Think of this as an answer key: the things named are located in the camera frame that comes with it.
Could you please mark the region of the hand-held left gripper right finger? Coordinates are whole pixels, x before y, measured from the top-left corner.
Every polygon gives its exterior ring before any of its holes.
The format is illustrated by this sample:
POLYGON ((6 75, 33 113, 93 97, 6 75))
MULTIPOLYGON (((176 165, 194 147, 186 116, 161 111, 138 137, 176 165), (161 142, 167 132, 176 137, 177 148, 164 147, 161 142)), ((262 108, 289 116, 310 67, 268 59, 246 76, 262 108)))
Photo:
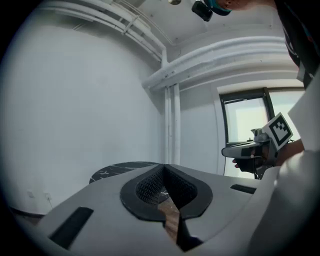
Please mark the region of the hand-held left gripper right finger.
POLYGON ((164 165, 163 185, 179 211, 176 244, 187 252, 208 241, 238 215, 259 183, 164 165))

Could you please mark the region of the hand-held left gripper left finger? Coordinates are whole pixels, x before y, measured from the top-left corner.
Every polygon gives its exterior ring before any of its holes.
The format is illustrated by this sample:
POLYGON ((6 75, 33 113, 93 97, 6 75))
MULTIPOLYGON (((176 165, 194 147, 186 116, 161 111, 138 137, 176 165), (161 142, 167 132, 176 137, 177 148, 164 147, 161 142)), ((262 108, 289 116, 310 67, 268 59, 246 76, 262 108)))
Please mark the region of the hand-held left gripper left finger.
POLYGON ((37 225, 50 236, 77 208, 93 210, 69 251, 72 254, 180 254, 161 222, 137 219, 123 206, 121 188, 150 171, 147 166, 103 178, 53 208, 37 225))

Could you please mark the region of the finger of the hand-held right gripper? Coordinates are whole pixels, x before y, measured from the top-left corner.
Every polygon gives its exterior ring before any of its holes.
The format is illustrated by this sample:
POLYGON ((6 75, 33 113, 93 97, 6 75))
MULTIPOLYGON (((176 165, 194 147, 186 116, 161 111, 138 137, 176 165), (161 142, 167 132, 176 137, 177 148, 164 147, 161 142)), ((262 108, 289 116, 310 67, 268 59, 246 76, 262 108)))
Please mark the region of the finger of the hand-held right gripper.
POLYGON ((221 154, 226 158, 271 158, 272 142, 248 140, 246 142, 228 143, 221 150, 221 154))

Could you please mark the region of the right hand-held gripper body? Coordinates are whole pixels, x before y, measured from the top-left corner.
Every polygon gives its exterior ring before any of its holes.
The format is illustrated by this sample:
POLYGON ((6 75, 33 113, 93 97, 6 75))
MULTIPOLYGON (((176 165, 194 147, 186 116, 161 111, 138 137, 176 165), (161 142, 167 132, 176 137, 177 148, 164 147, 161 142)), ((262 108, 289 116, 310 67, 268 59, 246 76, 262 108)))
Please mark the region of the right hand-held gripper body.
POLYGON ((254 178, 261 179, 266 169, 276 165, 280 150, 291 140, 293 133, 283 114, 278 113, 262 128, 255 129, 253 135, 252 170, 254 178))

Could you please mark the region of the person's right hand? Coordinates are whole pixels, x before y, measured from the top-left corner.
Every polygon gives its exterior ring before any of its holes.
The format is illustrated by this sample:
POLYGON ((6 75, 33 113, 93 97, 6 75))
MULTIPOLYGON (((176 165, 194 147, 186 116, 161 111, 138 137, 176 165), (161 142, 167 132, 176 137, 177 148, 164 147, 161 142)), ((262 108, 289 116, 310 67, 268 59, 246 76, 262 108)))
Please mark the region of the person's right hand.
POLYGON ((235 158, 232 160, 234 166, 240 169, 241 172, 258 174, 267 169, 266 161, 262 157, 254 157, 248 159, 235 158))

